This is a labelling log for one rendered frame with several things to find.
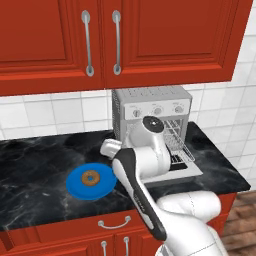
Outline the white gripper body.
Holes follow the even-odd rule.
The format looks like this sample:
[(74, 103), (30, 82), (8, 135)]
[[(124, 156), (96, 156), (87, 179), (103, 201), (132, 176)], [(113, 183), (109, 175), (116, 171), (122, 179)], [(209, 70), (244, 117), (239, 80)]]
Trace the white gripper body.
[(101, 145), (100, 153), (104, 156), (114, 157), (121, 149), (122, 142), (115, 139), (105, 139)]

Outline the brown bagel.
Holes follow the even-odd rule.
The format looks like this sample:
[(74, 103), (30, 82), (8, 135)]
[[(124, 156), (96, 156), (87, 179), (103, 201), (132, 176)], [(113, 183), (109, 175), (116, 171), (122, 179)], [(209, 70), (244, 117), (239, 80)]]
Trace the brown bagel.
[(100, 182), (100, 174), (95, 170), (86, 170), (81, 176), (81, 181), (86, 186), (95, 186)]

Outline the blue plate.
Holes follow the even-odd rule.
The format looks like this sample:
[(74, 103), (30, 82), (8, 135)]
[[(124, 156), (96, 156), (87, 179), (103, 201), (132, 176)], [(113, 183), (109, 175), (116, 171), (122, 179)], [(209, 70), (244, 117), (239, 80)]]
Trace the blue plate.
[[(81, 176), (86, 170), (95, 170), (100, 174), (100, 182), (95, 186), (86, 186)], [(75, 198), (80, 200), (96, 200), (112, 192), (117, 178), (111, 167), (101, 163), (87, 163), (73, 169), (66, 179), (66, 189)]]

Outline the silver toaster oven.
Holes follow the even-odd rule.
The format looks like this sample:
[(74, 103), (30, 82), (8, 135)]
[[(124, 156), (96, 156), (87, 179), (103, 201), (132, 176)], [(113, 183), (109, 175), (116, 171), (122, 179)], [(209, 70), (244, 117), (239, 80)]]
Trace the silver toaster oven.
[[(113, 89), (112, 125), (115, 137), (123, 142), (128, 130), (144, 116), (155, 116), (163, 124), (165, 120), (181, 119), (186, 136), (191, 103), (192, 96), (182, 86)], [(182, 113), (175, 113), (178, 105), (183, 106)], [(157, 107), (162, 109), (160, 115), (154, 115)], [(141, 116), (134, 117), (134, 110), (140, 110)]]

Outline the grey toaster oven door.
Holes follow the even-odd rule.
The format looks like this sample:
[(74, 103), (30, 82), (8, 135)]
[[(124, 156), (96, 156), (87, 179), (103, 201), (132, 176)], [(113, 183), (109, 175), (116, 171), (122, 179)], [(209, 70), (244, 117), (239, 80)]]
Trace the grey toaster oven door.
[(188, 182), (202, 174), (194, 162), (173, 165), (170, 158), (150, 159), (141, 170), (140, 178), (147, 187), (156, 187)]

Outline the red base cupboard door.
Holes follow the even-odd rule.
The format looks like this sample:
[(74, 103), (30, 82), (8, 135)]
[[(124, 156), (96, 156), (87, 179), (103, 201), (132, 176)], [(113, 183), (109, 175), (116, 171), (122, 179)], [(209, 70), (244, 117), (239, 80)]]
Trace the red base cupboard door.
[(35, 248), (25, 248), (5, 253), (4, 256), (103, 256), (102, 241), (107, 241), (107, 256), (114, 256), (114, 240), (112, 236), (70, 240)]
[(145, 230), (118, 233), (115, 236), (115, 256), (125, 256), (124, 237), (129, 237), (129, 256), (155, 256), (161, 241)]

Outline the red drawer front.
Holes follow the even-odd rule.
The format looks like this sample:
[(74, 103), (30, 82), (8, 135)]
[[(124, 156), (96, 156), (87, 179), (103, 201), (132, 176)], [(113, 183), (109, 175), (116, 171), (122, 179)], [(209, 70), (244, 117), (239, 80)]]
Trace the red drawer front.
[(133, 229), (145, 229), (145, 225), (135, 210), (129, 210), (36, 226), (32, 241), (49, 243)]

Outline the red wall cupboard door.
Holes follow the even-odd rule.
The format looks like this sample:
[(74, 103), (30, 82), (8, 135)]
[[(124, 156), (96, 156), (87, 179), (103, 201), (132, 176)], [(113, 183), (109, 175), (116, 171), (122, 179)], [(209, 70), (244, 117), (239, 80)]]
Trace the red wall cupboard door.
[[(232, 79), (253, 0), (100, 0), (108, 89)], [(121, 73), (116, 63), (120, 20)]]
[[(94, 75), (84, 10), (90, 13)], [(0, 96), (100, 90), (99, 0), (0, 0)]]

